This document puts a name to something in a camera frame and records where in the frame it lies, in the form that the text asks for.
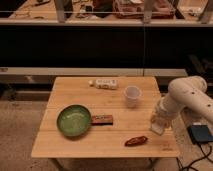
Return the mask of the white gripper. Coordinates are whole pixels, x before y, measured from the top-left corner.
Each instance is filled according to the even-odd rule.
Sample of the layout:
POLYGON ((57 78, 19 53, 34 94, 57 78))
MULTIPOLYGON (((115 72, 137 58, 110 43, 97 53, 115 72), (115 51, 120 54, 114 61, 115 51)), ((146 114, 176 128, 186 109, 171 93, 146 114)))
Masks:
POLYGON ((177 116, 177 105, 170 96, 162 97, 155 106, 152 122, 158 125, 170 125, 177 116))

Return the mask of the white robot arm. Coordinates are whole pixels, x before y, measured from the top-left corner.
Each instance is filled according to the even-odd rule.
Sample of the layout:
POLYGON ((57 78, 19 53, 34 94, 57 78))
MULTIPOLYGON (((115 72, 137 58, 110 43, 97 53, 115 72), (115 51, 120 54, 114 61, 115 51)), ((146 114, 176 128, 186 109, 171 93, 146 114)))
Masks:
POLYGON ((213 123, 213 99, 206 90, 207 83, 200 76, 172 80, 168 93, 158 101, 151 122, 167 127, 184 107, 188 107, 213 123))

